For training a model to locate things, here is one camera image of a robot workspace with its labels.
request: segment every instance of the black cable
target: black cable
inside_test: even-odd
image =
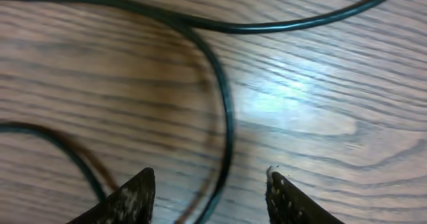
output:
[[[105,193],[101,187],[101,184],[99,184],[99,181],[96,179],[91,169],[86,165],[85,161],[82,160],[80,156],[76,154],[72,148],[70,148],[70,145],[67,144],[70,143],[70,140],[68,140],[66,135],[39,125],[18,122],[0,123],[0,133],[30,134],[52,143],[54,146],[58,147],[62,152],[64,152],[79,167],[80,171],[91,185],[93,192],[95,192],[98,199],[105,199]]]
[[[166,9],[162,9],[159,7],[154,7],[151,5],[146,5],[143,3],[138,3],[131,0],[11,0],[11,1],[47,1],[54,3],[89,3],[95,5],[104,5],[109,7],[115,7],[118,9],[122,9],[125,11],[131,11],[133,13],[137,13],[140,15],[144,15],[146,17],[150,17],[168,27],[174,29],[178,33],[181,33],[184,37],[189,39],[196,47],[200,49],[200,51],[205,55],[206,59],[210,62],[211,67],[216,75],[216,79],[218,82],[218,86],[220,89],[221,97],[222,97],[222,105],[225,112],[225,120],[226,120],[226,148],[224,149],[224,157],[222,160],[222,168],[220,171],[220,176],[216,183],[216,187],[207,202],[204,210],[197,218],[195,223],[205,223],[210,215],[214,212],[216,205],[218,204],[221,194],[224,190],[226,179],[228,173],[230,171],[230,166],[232,163],[232,154],[234,148],[234,111],[232,105],[232,97],[230,93],[230,88],[228,86],[228,82],[226,79],[226,75],[222,70],[222,66],[215,56],[214,52],[209,48],[209,46],[204,42],[204,40],[195,33],[191,27],[207,29],[211,31],[218,31],[222,33],[233,33],[233,34],[255,34],[255,33],[272,33],[279,31],[293,31],[300,29],[307,29],[310,27],[317,27],[320,25],[326,25],[329,23],[333,23],[335,21],[343,20],[345,18],[351,17],[363,11],[366,11],[370,8],[373,8],[386,0],[362,0],[354,5],[343,8],[341,10],[333,11],[331,13],[327,13],[324,15],[319,15],[317,17],[310,17],[307,19],[295,20],[295,21],[281,21],[274,23],[257,23],[257,24],[239,24],[239,23],[226,23],[221,21],[214,21],[211,19],[206,19],[203,17],[196,17],[193,15],[187,15],[183,13],[178,13],[175,11],[170,11]],[[53,144],[57,145],[59,148],[62,146],[66,146],[66,143],[58,143],[58,139],[49,138],[49,135],[55,136],[54,133],[46,133],[40,132],[38,128],[34,125],[26,126],[26,128],[19,128],[8,126],[10,123],[4,123],[0,125],[0,131],[13,131],[13,132],[24,132],[31,133],[37,136],[40,136],[48,141],[51,141]],[[75,153],[70,154],[66,151],[66,154],[69,155],[73,161]],[[90,169],[83,162],[83,164],[79,161],[79,168],[83,171],[87,178],[94,175],[91,173]],[[102,191],[100,186],[93,185],[92,179],[88,178],[89,182],[93,190],[99,195],[100,191]]]

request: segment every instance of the wooden floor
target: wooden floor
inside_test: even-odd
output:
[[[253,23],[357,0],[139,1]],[[268,223],[270,165],[345,223],[427,223],[425,3],[390,0],[290,33],[199,31],[226,68],[238,124],[210,223]],[[172,223],[210,193],[224,146],[201,53],[162,25],[107,7],[1,2],[0,119],[69,133],[119,184],[153,167],[154,223]],[[0,136],[0,178],[0,223],[64,223],[96,203],[68,158],[29,136]]]

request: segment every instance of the cord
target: cord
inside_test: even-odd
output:
[[[340,21],[353,15],[359,14],[370,8],[373,8],[386,0],[361,0],[351,6],[343,9],[333,11],[324,15],[316,17],[310,17],[306,19],[294,20],[294,21],[280,21],[273,23],[256,23],[256,24],[241,24],[241,23],[226,23],[222,21],[214,21],[203,17],[196,17],[184,13],[178,13],[154,7],[151,5],[138,3],[132,0],[10,0],[10,1],[45,1],[54,3],[88,3],[94,5],[104,5],[109,7],[115,7],[124,11],[130,11],[137,13],[149,18],[152,18],[164,25],[172,28],[173,30],[180,33],[183,37],[191,41],[209,61],[213,72],[215,73],[220,95],[222,98],[222,106],[225,113],[226,122],[226,136],[225,136],[225,149],[224,156],[222,159],[222,168],[220,170],[220,176],[218,177],[215,189],[209,198],[205,208],[195,221],[196,224],[205,223],[211,214],[214,212],[220,197],[224,190],[228,173],[232,164],[233,148],[234,148],[234,108],[232,104],[232,96],[230,88],[227,82],[226,74],[224,73],[220,62],[216,55],[211,50],[209,45],[191,28],[207,29],[210,31],[217,31],[221,33],[232,33],[232,34],[260,34],[260,33],[273,33],[280,31],[295,31],[301,29],[307,29],[311,27],[317,27]],[[58,148],[62,149],[65,154],[70,156],[71,160],[81,169],[83,174],[91,184],[92,189],[97,194],[100,201],[105,199],[105,194],[99,182],[89,169],[89,167],[81,160],[72,150],[67,149],[67,142],[64,139],[55,138],[56,132],[45,129],[31,124],[16,124],[16,123],[4,123],[0,125],[0,132],[14,132],[14,133],[30,133],[38,137],[44,138],[47,141],[52,142]]]

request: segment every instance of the cable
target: cable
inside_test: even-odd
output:
[[[373,8],[386,0],[362,0],[357,2],[349,7],[333,11],[324,15],[319,15],[317,17],[310,17],[306,19],[294,20],[294,21],[280,21],[273,23],[256,23],[256,24],[240,24],[240,23],[226,23],[221,21],[214,21],[211,19],[206,19],[203,17],[196,17],[193,15],[178,13],[175,11],[170,11],[162,9],[159,7],[154,7],[151,5],[146,5],[143,3],[138,3],[131,0],[10,0],[10,1],[46,1],[54,3],[88,3],[94,5],[104,5],[109,7],[115,7],[122,9],[124,11],[130,11],[132,13],[137,13],[149,18],[152,18],[168,27],[174,29],[185,38],[190,40],[199,50],[204,54],[205,58],[209,61],[213,72],[215,73],[216,80],[218,82],[218,87],[220,90],[222,105],[225,113],[225,122],[226,122],[226,136],[225,136],[225,149],[224,156],[222,159],[222,168],[220,170],[220,176],[218,177],[215,189],[209,198],[205,208],[201,212],[200,216],[197,218],[195,223],[201,224],[205,223],[211,214],[214,212],[218,202],[220,201],[221,194],[224,190],[226,179],[228,173],[230,172],[230,167],[232,164],[232,154],[234,148],[234,110],[232,105],[232,97],[230,93],[230,88],[226,79],[226,74],[222,70],[222,66],[215,56],[214,52],[210,49],[209,45],[191,28],[200,28],[207,29],[210,31],[218,31],[222,33],[232,33],[232,34],[257,34],[257,33],[273,33],[280,31],[294,31],[300,29],[307,29],[311,27],[317,27],[320,25],[326,25],[333,23],[335,21],[343,20],[345,18],[351,17],[363,11],[366,11],[370,8]],[[55,133],[43,132],[43,129],[40,130],[40,127],[25,124],[24,126],[8,126],[10,123],[5,123],[0,125],[0,132],[12,131],[12,132],[24,132],[31,133],[33,135],[42,137],[54,145],[58,146],[62,150],[65,150],[63,146],[66,146],[66,143],[58,143],[58,139],[55,139]],[[65,153],[70,156],[70,158],[77,164],[75,161],[76,154],[72,151],[65,151]],[[92,177],[94,175],[91,173],[87,165],[80,159],[78,161],[79,168],[82,170],[83,174],[88,178],[88,181],[91,183],[93,190],[97,193],[100,201],[102,200],[102,195],[100,195],[98,187],[93,185]]]
[[[37,136],[42,138],[54,146],[58,147],[63,151],[80,169],[87,181],[91,185],[93,192],[96,194],[99,200],[105,199],[105,193],[101,187],[101,184],[92,173],[91,169],[86,163],[77,155],[67,144],[70,142],[65,135],[62,135],[58,131],[48,129],[39,125],[18,123],[18,122],[6,122],[0,123],[0,133],[24,133]]]
[[[230,34],[262,34],[262,33],[275,33],[282,31],[296,31],[312,27],[318,27],[321,25],[327,25],[336,21],[349,18],[357,15],[361,12],[369,10],[387,0],[361,0],[353,5],[333,11],[331,13],[318,15],[315,17],[309,17],[305,19],[299,19],[294,21],[278,21],[271,23],[227,23],[223,21],[214,21],[211,19],[196,17],[193,15],[178,13],[175,11],[165,10],[159,7],[153,7],[146,4],[141,4],[141,7],[151,9],[166,15],[171,15],[176,19],[184,22],[190,27],[207,29],[210,31],[217,31],[222,33]]]

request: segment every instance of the wood grain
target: wood grain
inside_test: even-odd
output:
[[[139,0],[213,19],[309,17],[357,0]],[[346,223],[427,223],[427,8],[390,0],[305,31],[199,31],[232,83],[238,140],[210,223],[267,223],[265,170]],[[155,223],[197,197],[223,150],[213,75],[178,34],[107,7],[2,2],[0,118],[65,131],[119,184],[153,167]],[[0,222],[64,223],[95,204],[47,143],[0,136]],[[207,193],[203,188],[210,183]]]

